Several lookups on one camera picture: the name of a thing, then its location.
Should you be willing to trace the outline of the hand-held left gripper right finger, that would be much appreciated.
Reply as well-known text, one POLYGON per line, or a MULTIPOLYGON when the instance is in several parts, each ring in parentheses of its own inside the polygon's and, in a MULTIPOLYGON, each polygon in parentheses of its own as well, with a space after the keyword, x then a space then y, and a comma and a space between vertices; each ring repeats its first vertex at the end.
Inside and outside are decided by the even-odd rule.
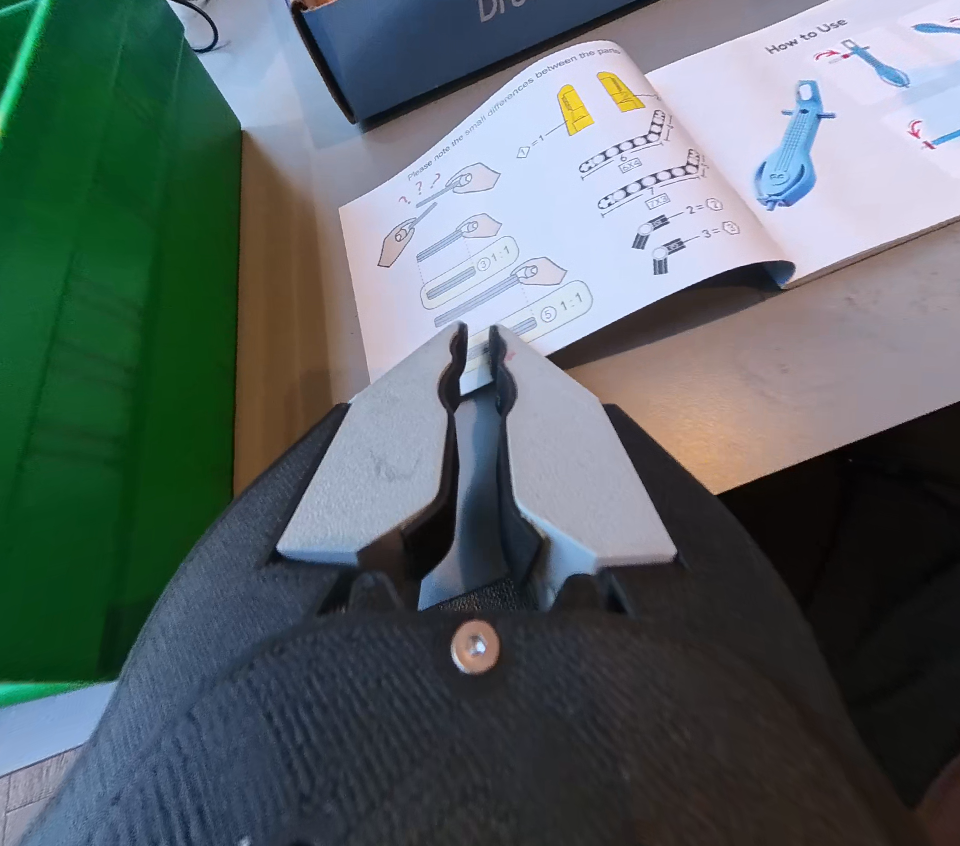
POLYGON ((503 555, 550 609, 572 576, 672 563, 669 536, 601 401, 504 325, 488 334, 503 555))

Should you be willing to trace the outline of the grey desk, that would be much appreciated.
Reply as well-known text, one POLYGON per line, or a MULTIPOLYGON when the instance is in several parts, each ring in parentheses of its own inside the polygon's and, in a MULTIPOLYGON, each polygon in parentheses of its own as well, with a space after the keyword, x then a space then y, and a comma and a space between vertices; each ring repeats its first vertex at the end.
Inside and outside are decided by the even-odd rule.
MULTIPOLYGON (((825 0, 654 0, 570 42, 653 70, 825 0)), ((244 129, 234 488, 368 371, 339 208, 390 179, 532 57, 363 130, 282 0, 212 0, 203 63, 244 129)), ((719 278, 555 361, 725 492, 958 401, 958 224, 785 292, 719 278)))

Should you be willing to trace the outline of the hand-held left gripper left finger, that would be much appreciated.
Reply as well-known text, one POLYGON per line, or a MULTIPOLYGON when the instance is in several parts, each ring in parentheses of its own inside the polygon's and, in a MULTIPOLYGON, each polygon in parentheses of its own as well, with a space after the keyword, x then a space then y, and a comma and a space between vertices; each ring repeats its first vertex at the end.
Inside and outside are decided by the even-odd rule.
POLYGON ((382 572, 419 607, 454 540, 468 335, 444 327, 354 396, 277 543, 282 557, 382 572))

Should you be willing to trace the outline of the blue-cover instruction booklet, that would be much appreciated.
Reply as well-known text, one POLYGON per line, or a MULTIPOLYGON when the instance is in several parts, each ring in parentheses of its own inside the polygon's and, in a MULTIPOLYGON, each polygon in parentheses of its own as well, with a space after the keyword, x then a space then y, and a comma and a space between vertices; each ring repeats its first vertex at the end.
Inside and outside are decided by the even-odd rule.
POLYGON ((831 0, 644 74, 532 64, 343 206, 368 376, 488 329, 549 354, 714 276, 779 288, 958 222, 958 0, 831 0))

